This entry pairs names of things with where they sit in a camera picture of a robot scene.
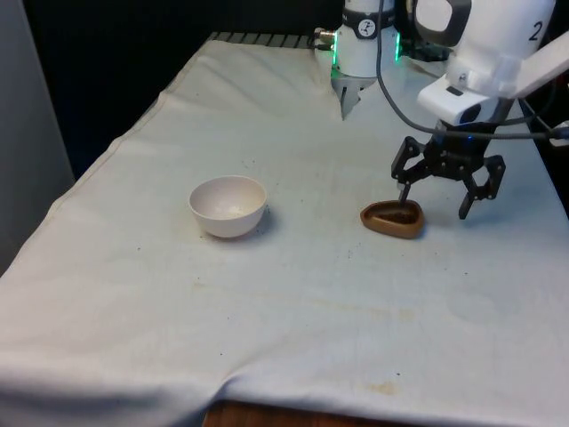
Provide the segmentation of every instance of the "black background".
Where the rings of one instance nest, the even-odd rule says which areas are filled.
[[[213,31],[308,35],[337,28],[344,0],[26,0],[26,10],[76,176],[125,133]],[[569,29],[558,0],[550,28]],[[560,79],[560,87],[568,80]],[[532,97],[539,109],[547,94]],[[569,118],[562,89],[547,118]],[[538,144],[565,207],[567,149]]]

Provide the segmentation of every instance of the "white bowl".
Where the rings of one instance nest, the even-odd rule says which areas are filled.
[[[238,238],[260,222],[267,192],[244,176],[222,176],[197,187],[189,207],[199,226],[218,238]]]

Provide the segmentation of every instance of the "stain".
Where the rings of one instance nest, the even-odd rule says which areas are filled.
[[[415,320],[415,312],[409,309],[399,310],[399,320],[402,322],[413,322]]]
[[[383,384],[370,384],[365,388],[369,391],[383,394],[385,396],[395,396],[397,394],[397,387],[391,381],[387,381]]]

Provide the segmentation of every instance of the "green led light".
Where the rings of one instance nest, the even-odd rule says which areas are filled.
[[[338,63],[338,31],[334,33],[334,46],[333,46],[334,56],[332,59],[332,65],[336,65]]]
[[[395,42],[395,62],[399,62],[401,58],[401,34],[397,33],[397,40]]]

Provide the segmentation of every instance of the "white tablecloth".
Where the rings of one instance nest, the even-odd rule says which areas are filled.
[[[569,226],[533,144],[493,143],[502,191],[467,221],[461,184],[431,179],[421,240],[372,233],[359,212],[397,196],[413,133],[373,87],[341,122],[311,55],[208,43],[53,206],[0,281],[1,425],[183,425],[216,399],[567,425]],[[429,77],[386,79],[432,124]],[[187,198],[233,173],[269,210],[220,241]]]

